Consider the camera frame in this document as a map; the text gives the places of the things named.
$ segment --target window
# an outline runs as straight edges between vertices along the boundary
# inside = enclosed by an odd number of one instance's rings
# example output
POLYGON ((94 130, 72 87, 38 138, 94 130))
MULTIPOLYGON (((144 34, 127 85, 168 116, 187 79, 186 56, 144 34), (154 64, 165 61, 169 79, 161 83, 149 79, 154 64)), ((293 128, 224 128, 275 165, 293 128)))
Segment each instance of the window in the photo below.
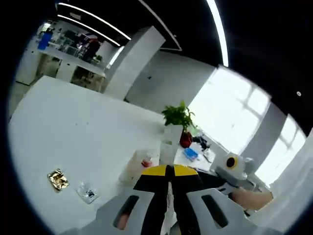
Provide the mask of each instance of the window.
POLYGON ((296 122, 288 116, 278 140, 255 175, 267 186, 283 173, 306 140, 296 122))
POLYGON ((112 64, 115 62, 115 60, 117 59, 117 57, 119 56, 119 54, 121 53, 121 51, 124 49, 124 46, 120 47, 117 52, 115 53, 115 55, 112 57, 112 59, 110 60, 110 62, 107 65, 107 68, 109 69, 112 64))
POLYGON ((228 151, 241 154, 261 123, 269 95, 225 67, 219 67, 189 105, 193 122, 228 151))
POLYGON ((51 26, 51 24, 49 24, 49 23, 44 23, 44 26, 43 26, 43 28, 42 28, 42 32, 46 32, 46 30, 49 28, 51 26))

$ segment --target green leaves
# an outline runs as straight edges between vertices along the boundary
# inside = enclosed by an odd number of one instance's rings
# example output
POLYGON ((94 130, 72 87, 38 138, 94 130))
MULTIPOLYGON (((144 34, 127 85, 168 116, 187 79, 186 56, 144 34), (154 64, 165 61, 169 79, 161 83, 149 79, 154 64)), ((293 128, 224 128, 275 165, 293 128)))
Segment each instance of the green leaves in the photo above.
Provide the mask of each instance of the green leaves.
POLYGON ((165 106, 162 114, 164 115, 164 119, 166 120, 165 126, 169 124, 182 125, 184 132, 190 125, 193 125, 191 115, 195 115, 193 112, 190 112, 188 107, 186 107, 184 101, 180 102, 180 105, 178 107, 165 106))

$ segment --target blue container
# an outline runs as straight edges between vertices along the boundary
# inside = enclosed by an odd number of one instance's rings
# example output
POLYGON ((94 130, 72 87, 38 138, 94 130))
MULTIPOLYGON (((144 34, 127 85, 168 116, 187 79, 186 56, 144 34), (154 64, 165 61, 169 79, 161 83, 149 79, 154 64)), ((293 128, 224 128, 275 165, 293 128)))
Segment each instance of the blue container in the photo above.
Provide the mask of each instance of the blue container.
POLYGON ((194 150, 192 150, 191 148, 186 148, 183 151, 183 153, 184 153, 185 157, 192 162, 198 157, 198 154, 194 150))
POLYGON ((39 42, 37 48, 39 50, 44 50, 47 47, 47 45, 48 45, 49 41, 51 40, 51 38, 52 38, 52 33, 44 33, 44 35, 41 38, 41 41, 39 42))

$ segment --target office desk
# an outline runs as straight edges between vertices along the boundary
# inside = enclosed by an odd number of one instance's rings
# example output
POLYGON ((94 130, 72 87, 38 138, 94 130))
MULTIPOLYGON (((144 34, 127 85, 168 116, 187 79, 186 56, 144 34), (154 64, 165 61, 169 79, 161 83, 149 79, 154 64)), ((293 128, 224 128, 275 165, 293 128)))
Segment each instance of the office desk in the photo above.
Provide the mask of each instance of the office desk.
POLYGON ((90 72, 100 75, 101 77, 106 76, 102 68, 87 63, 75 56, 66 54, 57 49, 46 47, 45 50, 38 51, 62 60, 56 78, 63 81, 70 82, 77 67, 84 68, 90 72))
MULTIPOLYGON (((204 158, 203 155, 201 155, 201 154, 198 155, 197 159, 192 162, 185 157, 185 155, 183 154, 183 151, 184 151, 184 148, 182 148, 182 147, 178 148, 175 159, 174 159, 175 164, 186 165, 186 166, 190 166, 193 168, 199 168, 199 169, 202 169, 204 171, 210 170, 212 163, 209 163, 204 158)), ((215 158, 215 153, 210 151, 210 150, 209 150, 209 152, 210 152, 210 157, 215 158)))
POLYGON ((159 149, 163 116, 43 76, 9 123, 12 162, 34 211, 54 232, 83 227, 119 191, 118 177, 136 149, 159 149), (60 168, 69 186, 56 193, 47 174, 60 168), (76 193, 90 182, 99 198, 76 193))
POLYGON ((58 59, 62 60, 56 75, 56 78, 58 79, 70 82, 77 67, 84 68, 100 75, 101 77, 106 77, 103 69, 100 67, 87 63, 77 57, 66 54, 53 47, 46 47, 45 50, 39 50, 37 49, 37 46, 38 43, 36 42, 36 39, 31 40, 28 44, 17 68, 17 73, 15 76, 16 81, 30 85, 35 80, 36 71, 42 53, 57 57, 58 59))

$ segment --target yellow lens ring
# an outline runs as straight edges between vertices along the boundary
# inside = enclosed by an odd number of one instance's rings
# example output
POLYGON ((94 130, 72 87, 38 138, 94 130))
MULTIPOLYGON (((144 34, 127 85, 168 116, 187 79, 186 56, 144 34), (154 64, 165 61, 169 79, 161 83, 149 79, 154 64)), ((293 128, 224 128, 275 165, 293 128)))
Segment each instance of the yellow lens ring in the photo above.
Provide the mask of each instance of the yellow lens ring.
POLYGON ((237 156, 230 156, 226 161, 226 167, 228 169, 233 169, 236 167, 237 163, 238 163, 237 156))

